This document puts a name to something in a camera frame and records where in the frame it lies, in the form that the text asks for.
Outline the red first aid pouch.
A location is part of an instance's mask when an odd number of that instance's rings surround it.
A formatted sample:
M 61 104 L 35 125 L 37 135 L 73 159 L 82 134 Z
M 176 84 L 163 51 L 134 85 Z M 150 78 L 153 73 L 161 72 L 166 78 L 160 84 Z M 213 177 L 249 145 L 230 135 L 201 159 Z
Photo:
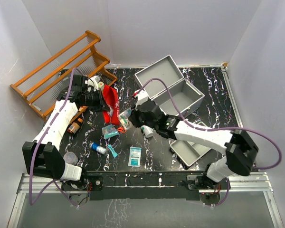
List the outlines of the red first aid pouch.
M 103 96 L 109 111 L 103 111 L 104 122 L 106 124 L 120 125 L 119 115 L 119 97 L 117 91 L 105 85 L 103 88 Z

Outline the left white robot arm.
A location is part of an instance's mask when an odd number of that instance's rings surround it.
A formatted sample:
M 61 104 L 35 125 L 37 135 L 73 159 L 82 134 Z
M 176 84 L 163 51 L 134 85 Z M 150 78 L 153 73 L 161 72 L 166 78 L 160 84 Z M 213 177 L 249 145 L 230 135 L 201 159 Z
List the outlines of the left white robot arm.
M 59 152 L 63 135 L 71 120 L 82 106 L 93 112 L 109 111 L 101 89 L 100 78 L 74 75 L 72 85 L 63 88 L 57 96 L 55 107 L 41 132 L 31 142 L 25 142 L 22 152 L 28 174 L 68 180 L 79 190 L 88 186 L 88 177 L 82 168 L 65 162 Z

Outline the white green-label pill bottle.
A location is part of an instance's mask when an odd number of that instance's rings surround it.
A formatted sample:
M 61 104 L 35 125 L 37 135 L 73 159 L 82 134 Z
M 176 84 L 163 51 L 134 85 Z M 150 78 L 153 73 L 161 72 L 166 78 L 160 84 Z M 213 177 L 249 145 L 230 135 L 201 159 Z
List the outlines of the white green-label pill bottle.
M 154 135 L 153 129 L 148 127 L 148 126 L 146 126 L 146 125 L 143 125 L 141 127 L 141 131 L 142 131 L 142 133 L 143 133 L 145 138 L 151 138 Z

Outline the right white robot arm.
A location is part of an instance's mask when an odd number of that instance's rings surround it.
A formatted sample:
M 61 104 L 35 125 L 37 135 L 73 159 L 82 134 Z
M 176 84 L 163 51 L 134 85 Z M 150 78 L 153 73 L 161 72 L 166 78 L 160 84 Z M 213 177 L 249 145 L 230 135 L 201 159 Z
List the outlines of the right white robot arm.
M 202 176 L 203 185 L 209 189 L 233 174 L 249 176 L 258 153 L 245 130 L 201 128 L 179 116 L 165 114 L 151 100 L 133 107 L 129 121 L 135 127 L 148 126 L 163 138 L 194 142 L 220 152 L 224 157 L 209 164 Z

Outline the bandage packet bundle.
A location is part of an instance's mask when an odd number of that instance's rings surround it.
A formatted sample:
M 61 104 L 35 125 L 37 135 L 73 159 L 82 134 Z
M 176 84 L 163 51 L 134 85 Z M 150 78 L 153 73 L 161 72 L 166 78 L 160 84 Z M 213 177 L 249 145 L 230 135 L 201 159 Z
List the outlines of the bandage packet bundle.
M 126 131 L 128 131 L 133 126 L 131 121 L 129 120 L 130 115 L 131 108 L 125 109 L 122 113 L 118 115 L 119 122 Z

